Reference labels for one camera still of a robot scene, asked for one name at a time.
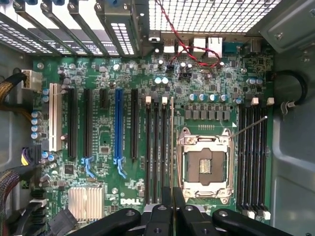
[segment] aluminum heatsink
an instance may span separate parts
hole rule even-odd
[[[104,189],[72,187],[68,190],[68,208],[78,222],[90,222],[104,217]]]

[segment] cpu socket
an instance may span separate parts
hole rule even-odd
[[[231,131],[221,135],[193,135],[183,128],[177,140],[179,184],[189,198],[220,198],[227,204],[233,193],[234,143]]]

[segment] white pci slot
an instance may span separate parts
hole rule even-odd
[[[62,148],[62,94],[61,85],[49,85],[49,151]]]

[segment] blue pcie slot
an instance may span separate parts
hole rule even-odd
[[[122,164],[125,161],[123,157],[123,121],[124,121],[124,92],[122,88],[115,91],[115,139],[114,139],[114,165],[117,165],[118,173],[126,178],[126,172]]]

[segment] motherboard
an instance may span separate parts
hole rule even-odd
[[[45,164],[36,188],[47,192],[48,218],[67,207],[81,227],[142,212],[163,186],[179,186],[210,215],[270,219],[273,55],[226,54],[215,68],[170,60],[35,60],[32,138]]]

